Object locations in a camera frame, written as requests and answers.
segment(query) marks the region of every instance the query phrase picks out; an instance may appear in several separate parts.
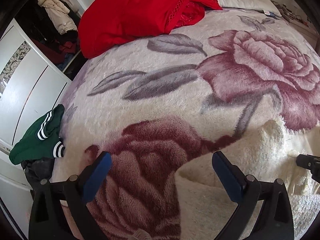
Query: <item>green sweater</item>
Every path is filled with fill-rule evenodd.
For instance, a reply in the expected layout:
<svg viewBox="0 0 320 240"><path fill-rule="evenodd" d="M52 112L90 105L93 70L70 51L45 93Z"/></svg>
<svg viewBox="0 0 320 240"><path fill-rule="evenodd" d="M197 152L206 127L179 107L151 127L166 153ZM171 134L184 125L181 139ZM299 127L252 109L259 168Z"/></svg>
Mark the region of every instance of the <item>green sweater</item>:
<svg viewBox="0 0 320 240"><path fill-rule="evenodd" d="M17 165L25 160L38 160L42 157L63 157L65 147L59 138L63 113L64 106L57 105L36 120L13 147L9 155L10 161Z"/></svg>

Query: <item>screw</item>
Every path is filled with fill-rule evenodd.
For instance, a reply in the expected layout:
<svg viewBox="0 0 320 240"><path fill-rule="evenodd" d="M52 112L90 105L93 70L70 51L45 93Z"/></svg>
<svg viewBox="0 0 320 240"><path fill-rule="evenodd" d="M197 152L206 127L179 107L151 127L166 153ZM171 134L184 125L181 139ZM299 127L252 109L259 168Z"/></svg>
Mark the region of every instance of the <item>screw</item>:
<svg viewBox="0 0 320 240"><path fill-rule="evenodd" d="M48 180L47 179L41 179L40 184L45 185L47 184Z"/></svg>
<svg viewBox="0 0 320 240"><path fill-rule="evenodd" d="M70 177L69 177L69 180L70 181L76 181L78 179L78 175L71 175Z"/></svg>
<svg viewBox="0 0 320 240"><path fill-rule="evenodd" d="M255 177L252 176L252 175L247 175L246 178L247 178L248 181L254 181L255 180Z"/></svg>
<svg viewBox="0 0 320 240"><path fill-rule="evenodd" d="M284 184L282 179L277 179L277 183L280 184L280 185Z"/></svg>

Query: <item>hooded jacket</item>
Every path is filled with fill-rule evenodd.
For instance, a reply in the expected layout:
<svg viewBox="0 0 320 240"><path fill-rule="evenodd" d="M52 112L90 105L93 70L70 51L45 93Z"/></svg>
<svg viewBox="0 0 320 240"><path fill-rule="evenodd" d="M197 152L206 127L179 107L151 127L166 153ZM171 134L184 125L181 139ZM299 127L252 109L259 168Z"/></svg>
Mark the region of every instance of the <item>hooded jacket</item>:
<svg viewBox="0 0 320 240"><path fill-rule="evenodd" d="M73 20L68 16L70 10L59 0L38 0L38 5L45 8L54 27L60 34L75 30L77 27Z"/></svg>

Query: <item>mosaic pattern panel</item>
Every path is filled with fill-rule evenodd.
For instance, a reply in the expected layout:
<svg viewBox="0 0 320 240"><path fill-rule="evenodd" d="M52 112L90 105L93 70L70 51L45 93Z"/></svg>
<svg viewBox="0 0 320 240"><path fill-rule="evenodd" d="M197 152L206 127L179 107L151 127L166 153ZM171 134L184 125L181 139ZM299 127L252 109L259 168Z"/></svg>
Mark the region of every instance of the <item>mosaic pattern panel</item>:
<svg viewBox="0 0 320 240"><path fill-rule="evenodd" d="M23 60L29 50L31 50L31 47L26 41L24 41L12 55L7 65L5 65L3 71L0 74L0 98L2 97L2 93L7 86L13 72L19 66L20 62Z"/></svg>

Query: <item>striped cuff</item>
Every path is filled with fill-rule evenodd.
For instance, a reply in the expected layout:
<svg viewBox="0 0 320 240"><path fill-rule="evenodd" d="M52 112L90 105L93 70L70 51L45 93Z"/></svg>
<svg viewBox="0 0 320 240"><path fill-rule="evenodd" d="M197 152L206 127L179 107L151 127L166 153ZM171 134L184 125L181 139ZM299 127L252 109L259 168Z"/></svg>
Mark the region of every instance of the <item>striped cuff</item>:
<svg viewBox="0 0 320 240"><path fill-rule="evenodd" d="M51 121L51 119L52 119L52 111L50 111L50 112L47 113L47 116L46 116L46 118L44 119L43 123L41 124L40 130L39 130L38 133L37 133L38 138L39 138L40 140L42 140L42 141L45 140L45 139L47 139L47 135L44 134L44 127L45 127L45 125L47 124L47 122Z"/></svg>
<svg viewBox="0 0 320 240"><path fill-rule="evenodd" d="M63 157L63 151L65 149L65 146L62 144L62 142L57 142L57 144L53 148L53 157L58 158L58 157Z"/></svg>

